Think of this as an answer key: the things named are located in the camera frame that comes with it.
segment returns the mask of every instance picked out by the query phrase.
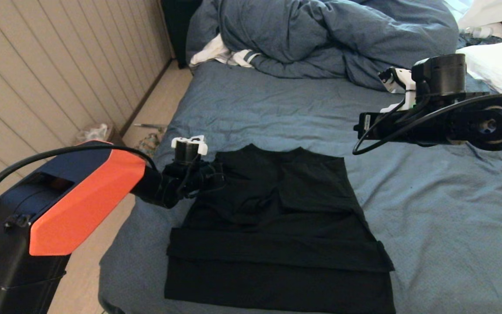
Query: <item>beige wall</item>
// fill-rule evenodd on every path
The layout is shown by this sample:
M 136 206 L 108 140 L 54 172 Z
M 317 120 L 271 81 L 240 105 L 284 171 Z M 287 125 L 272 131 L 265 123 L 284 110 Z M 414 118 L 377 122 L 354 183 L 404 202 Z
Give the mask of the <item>beige wall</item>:
M 120 129 L 171 57 L 162 21 L 157 0 L 0 0 L 0 171 Z

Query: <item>bed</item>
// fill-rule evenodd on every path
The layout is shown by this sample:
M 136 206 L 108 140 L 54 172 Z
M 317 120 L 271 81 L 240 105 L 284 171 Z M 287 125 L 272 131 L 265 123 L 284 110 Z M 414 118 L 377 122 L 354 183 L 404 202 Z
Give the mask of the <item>bed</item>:
M 193 26 L 200 34 L 214 33 L 204 18 L 214 14 L 199 10 Z M 189 50 L 207 42 L 189 40 Z M 402 97 L 342 77 L 279 78 L 210 61 L 195 69 L 163 142 L 204 134 L 209 161 L 218 151 L 250 143 L 344 157 L 371 231 L 396 268 L 391 278 L 398 313 L 502 313 L 502 151 L 389 143 L 365 155 L 351 153 L 359 114 Z M 169 145 L 159 147 L 159 169 L 172 159 Z M 181 225 L 191 204 L 163 209 L 137 199 L 100 262 L 99 298 L 106 311 L 290 314 L 164 298 L 170 230 Z

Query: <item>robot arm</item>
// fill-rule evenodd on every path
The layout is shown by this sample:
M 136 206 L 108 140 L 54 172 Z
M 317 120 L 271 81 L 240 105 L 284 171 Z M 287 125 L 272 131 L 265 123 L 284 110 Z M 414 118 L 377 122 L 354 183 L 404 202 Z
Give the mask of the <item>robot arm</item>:
M 174 139 L 162 173 L 105 145 L 58 155 L 0 195 L 0 314 L 47 313 L 70 254 L 128 193 L 171 208 L 223 185 L 221 165 L 201 160 L 204 137 Z
M 388 91 L 405 91 L 406 97 L 380 113 L 361 113 L 354 127 L 359 139 L 354 154 L 389 141 L 423 147 L 469 142 L 483 150 L 502 150 L 502 95 L 467 93 L 465 74 L 462 54 L 422 60 L 411 71 L 382 72 L 379 77 Z M 363 140 L 379 142 L 358 150 Z

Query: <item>floor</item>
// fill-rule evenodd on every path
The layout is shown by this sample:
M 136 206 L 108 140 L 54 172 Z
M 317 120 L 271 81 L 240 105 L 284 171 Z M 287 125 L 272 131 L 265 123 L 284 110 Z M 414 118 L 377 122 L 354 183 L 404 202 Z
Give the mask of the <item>floor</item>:
M 188 69 L 179 70 L 172 62 L 157 84 L 134 123 L 170 123 L 177 105 L 191 81 Z M 153 129 L 132 126 L 123 141 L 129 147 L 137 145 Z M 133 195 L 128 195 L 102 222 L 90 237 L 72 254 L 67 275 L 61 280 L 49 314 L 102 314 L 98 304 L 98 263 L 106 252 L 134 205 Z

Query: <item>plastic bag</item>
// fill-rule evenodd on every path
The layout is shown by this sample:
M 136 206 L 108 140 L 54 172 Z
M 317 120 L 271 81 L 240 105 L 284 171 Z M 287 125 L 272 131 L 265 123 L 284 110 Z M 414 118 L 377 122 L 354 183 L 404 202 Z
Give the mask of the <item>plastic bag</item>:
M 106 141 L 107 133 L 108 125 L 102 123 L 100 125 L 90 127 L 88 130 L 80 131 L 79 133 L 77 133 L 76 139 L 78 143 L 92 140 Z

